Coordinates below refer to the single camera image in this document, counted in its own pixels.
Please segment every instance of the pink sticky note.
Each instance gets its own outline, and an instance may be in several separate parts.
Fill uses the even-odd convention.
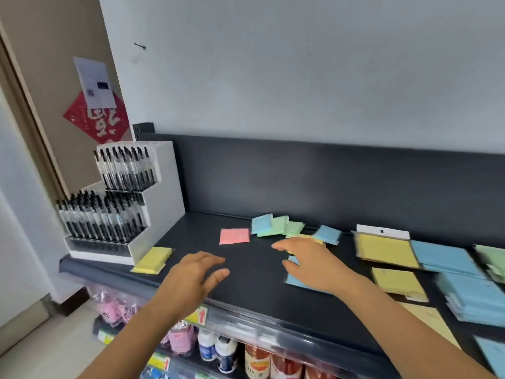
[[[221,229],[220,245],[249,242],[249,229]]]

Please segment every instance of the left hand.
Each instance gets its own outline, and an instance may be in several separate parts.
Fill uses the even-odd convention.
[[[167,316],[178,322],[191,315],[207,295],[224,280],[230,270],[214,271],[204,280],[207,271],[225,261],[222,257],[200,251],[188,254],[172,267],[153,297],[153,302]]]

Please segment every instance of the price tag strip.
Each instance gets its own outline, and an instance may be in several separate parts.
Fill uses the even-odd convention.
[[[106,345],[112,342],[114,337],[115,335],[108,333],[107,331],[104,330],[100,330],[98,332],[98,340]],[[148,365],[162,371],[168,371],[168,367],[170,366],[170,357],[155,352],[153,356],[150,357]]]
[[[205,326],[209,309],[207,306],[200,306],[186,320],[195,325]]]

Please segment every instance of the right hand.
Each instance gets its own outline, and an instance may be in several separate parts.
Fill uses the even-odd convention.
[[[294,254],[300,265],[288,260],[282,261],[287,272],[320,291],[339,296],[350,284],[349,279],[357,275],[330,250],[310,238],[294,236],[275,242],[272,247]]]

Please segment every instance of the blue sticky note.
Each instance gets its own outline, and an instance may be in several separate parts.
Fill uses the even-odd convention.
[[[312,235],[312,238],[321,240],[326,243],[331,243],[336,245],[338,243],[338,238],[340,238],[340,230],[333,229],[332,227],[322,225],[318,231]]]
[[[296,259],[296,257],[294,255],[291,255],[288,259],[290,261],[296,263],[297,265],[300,265],[300,262]],[[307,286],[301,280],[298,280],[297,278],[295,278],[291,274],[287,274],[286,283],[288,285],[298,286],[298,287],[301,287],[301,288],[308,288],[309,290],[319,291],[320,293],[325,293],[325,294],[330,294],[330,293],[327,293],[326,291],[316,290],[315,288]]]
[[[505,379],[505,344],[475,337],[487,362],[499,379]]]
[[[258,234],[261,231],[272,229],[273,214],[265,214],[252,219],[251,234]]]
[[[434,243],[411,241],[412,249],[425,270],[450,271],[487,278],[478,269],[464,248],[436,245]]]

